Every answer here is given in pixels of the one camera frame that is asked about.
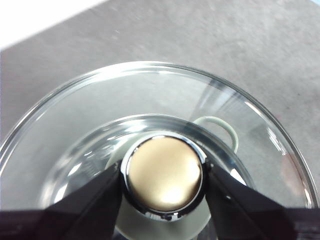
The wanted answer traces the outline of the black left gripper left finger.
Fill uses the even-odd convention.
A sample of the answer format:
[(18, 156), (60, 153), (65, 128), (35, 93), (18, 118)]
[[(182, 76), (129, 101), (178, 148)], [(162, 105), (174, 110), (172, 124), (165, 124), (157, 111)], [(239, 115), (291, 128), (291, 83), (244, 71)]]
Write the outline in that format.
[(0, 213), (2, 240), (110, 240), (122, 202), (115, 165), (44, 209)]

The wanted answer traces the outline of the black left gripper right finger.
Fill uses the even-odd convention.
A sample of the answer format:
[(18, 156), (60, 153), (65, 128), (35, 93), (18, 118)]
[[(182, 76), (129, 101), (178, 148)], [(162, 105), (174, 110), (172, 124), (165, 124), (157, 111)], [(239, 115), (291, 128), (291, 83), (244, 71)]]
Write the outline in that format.
[(220, 240), (318, 240), (319, 208), (284, 207), (207, 166), (206, 201)]

